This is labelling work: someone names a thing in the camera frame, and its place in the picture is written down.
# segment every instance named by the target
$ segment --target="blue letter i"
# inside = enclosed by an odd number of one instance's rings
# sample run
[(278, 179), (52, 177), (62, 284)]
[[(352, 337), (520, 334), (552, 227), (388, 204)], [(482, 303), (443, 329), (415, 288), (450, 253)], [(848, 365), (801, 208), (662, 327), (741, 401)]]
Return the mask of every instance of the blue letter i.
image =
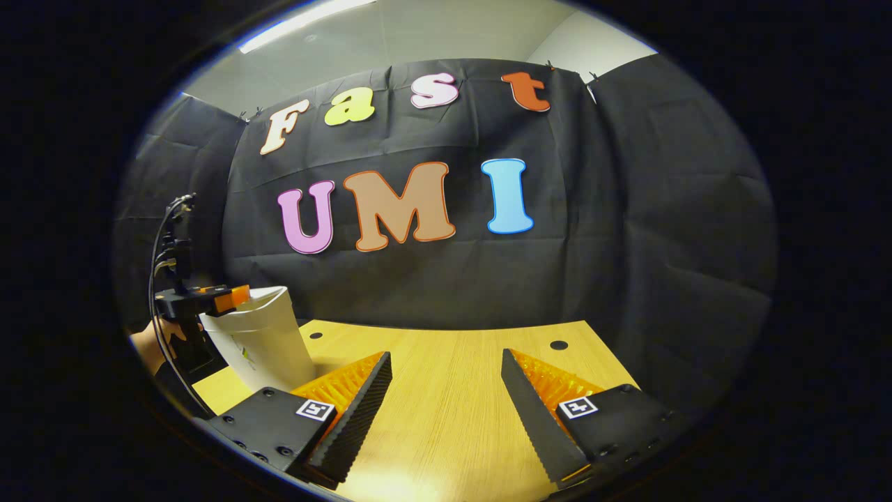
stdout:
[(490, 177), (495, 216), (486, 225), (492, 233), (520, 233), (533, 227), (533, 218), (524, 210), (520, 173), (526, 163), (520, 159), (492, 159), (480, 169)]

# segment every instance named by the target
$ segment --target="ceiling light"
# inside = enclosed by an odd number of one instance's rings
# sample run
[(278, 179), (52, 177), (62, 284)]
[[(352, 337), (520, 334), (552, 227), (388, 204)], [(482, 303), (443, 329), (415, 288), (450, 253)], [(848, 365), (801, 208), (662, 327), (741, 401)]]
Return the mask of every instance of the ceiling light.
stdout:
[(242, 51), (242, 54), (248, 54), (252, 50), (265, 46), (269, 42), (281, 38), (296, 29), (301, 29), (313, 21), (318, 21), (332, 14), (342, 13), (353, 7), (372, 4), (374, 2), (375, 0), (329, 0), (328, 2), (324, 2), (304, 13), (300, 13), (289, 20), (282, 21), (272, 28), (267, 29), (258, 36), (239, 46), (238, 50)]

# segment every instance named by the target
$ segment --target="black cable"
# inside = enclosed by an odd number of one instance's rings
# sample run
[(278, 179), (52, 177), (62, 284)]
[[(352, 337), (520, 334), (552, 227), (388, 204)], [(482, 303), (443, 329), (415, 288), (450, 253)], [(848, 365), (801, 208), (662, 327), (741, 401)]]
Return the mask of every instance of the black cable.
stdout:
[(155, 234), (155, 241), (152, 245), (152, 263), (149, 266), (149, 315), (152, 317), (152, 326), (155, 330), (155, 338), (158, 339), (158, 345), (161, 346), (161, 352), (164, 354), (164, 359), (170, 364), (170, 367), (173, 369), (174, 374), (177, 375), (177, 379), (186, 389), (186, 392), (189, 394), (195, 403), (208, 415), (213, 416), (214, 413), (211, 411), (211, 408), (204, 402), (201, 396), (195, 392), (192, 385), (190, 385), (186, 379), (183, 377), (183, 373), (180, 371), (179, 364), (177, 361), (170, 355), (170, 349), (167, 343), (167, 340), (164, 339), (163, 333), (158, 327), (158, 309), (155, 305), (155, 261), (157, 260), (157, 256), (155, 253), (158, 251), (158, 241), (161, 240), (161, 233), (164, 231), (164, 226), (167, 224), (167, 220), (170, 218), (170, 215), (173, 214), (178, 207), (180, 207), (183, 203), (193, 198), (194, 195), (191, 196), (182, 196), (174, 199), (174, 202), (168, 207), (167, 211), (164, 214), (164, 218), (161, 219), (161, 225), (158, 227), (158, 233)]

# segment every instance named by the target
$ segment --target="wooden table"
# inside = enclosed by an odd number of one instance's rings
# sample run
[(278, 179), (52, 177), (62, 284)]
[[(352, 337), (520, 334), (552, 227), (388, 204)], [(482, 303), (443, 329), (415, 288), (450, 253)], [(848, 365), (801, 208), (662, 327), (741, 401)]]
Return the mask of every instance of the wooden table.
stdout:
[[(322, 333), (311, 339), (310, 334)], [(637, 384), (586, 322), (510, 330), (397, 330), (311, 321), (301, 336), (317, 375), (389, 350), (393, 380), (347, 481), (366, 501), (542, 500), (545, 474), (501, 380), (514, 348), (605, 389)], [(568, 344), (550, 348), (554, 340)], [(217, 414), (251, 392), (231, 368), (195, 385)]]

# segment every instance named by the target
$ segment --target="pink letter u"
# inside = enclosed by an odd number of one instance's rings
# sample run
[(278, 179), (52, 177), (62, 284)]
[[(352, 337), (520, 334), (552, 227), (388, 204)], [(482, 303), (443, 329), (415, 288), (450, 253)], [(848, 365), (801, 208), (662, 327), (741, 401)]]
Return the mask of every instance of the pink letter u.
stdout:
[(334, 190), (335, 182), (331, 180), (313, 183), (307, 190), (316, 199), (316, 215), (319, 222), (318, 231), (312, 237), (303, 233), (301, 228), (299, 203), (303, 193), (298, 189), (288, 190), (278, 197), (278, 203), (282, 206), (285, 238), (294, 251), (304, 255), (315, 255), (332, 243), (335, 231), (332, 224), (331, 193)]

